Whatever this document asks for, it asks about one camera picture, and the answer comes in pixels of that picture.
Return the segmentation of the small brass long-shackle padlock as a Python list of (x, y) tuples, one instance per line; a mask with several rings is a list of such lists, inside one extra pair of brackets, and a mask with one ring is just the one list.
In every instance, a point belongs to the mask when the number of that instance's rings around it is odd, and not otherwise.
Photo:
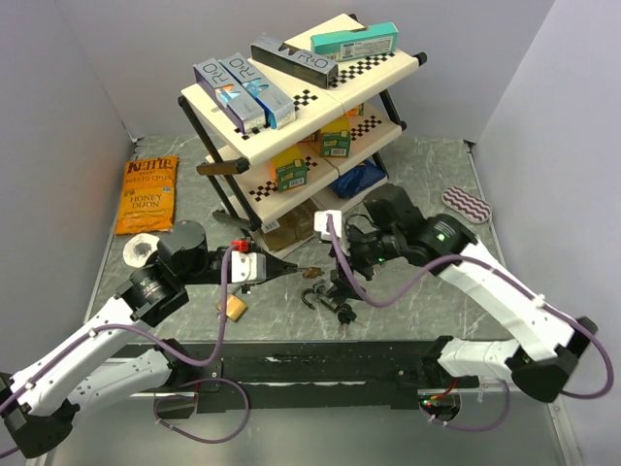
[(317, 279), (324, 275), (324, 271), (321, 268), (315, 266), (298, 267), (296, 269), (296, 272), (300, 273), (302, 277), (307, 280)]

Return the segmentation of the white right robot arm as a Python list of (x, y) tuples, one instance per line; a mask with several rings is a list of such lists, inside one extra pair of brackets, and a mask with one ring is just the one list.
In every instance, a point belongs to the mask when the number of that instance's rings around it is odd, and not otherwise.
[(423, 364), (425, 379), (446, 386), (453, 379), (493, 378), (512, 382), (531, 398), (553, 402), (591, 344), (596, 324), (554, 310), (515, 278), (482, 241), (450, 215), (425, 217), (405, 190), (388, 183), (368, 194), (364, 207), (372, 231), (344, 225), (339, 211), (320, 211), (313, 226), (333, 244), (339, 287), (350, 298), (372, 299), (356, 275), (371, 280), (374, 268), (403, 258), (474, 300), (509, 333), (507, 340), (440, 337)]

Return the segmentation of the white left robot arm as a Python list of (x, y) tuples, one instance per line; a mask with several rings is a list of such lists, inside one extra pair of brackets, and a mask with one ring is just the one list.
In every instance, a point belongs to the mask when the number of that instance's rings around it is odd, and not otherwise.
[(298, 270), (252, 240), (210, 250), (200, 223), (176, 223), (91, 320), (37, 362), (2, 374), (1, 418), (16, 451), (26, 458), (41, 456), (59, 446), (87, 413), (144, 390), (194, 385), (202, 369), (217, 366), (226, 316), (206, 359), (150, 332), (188, 303), (189, 285), (249, 289)]

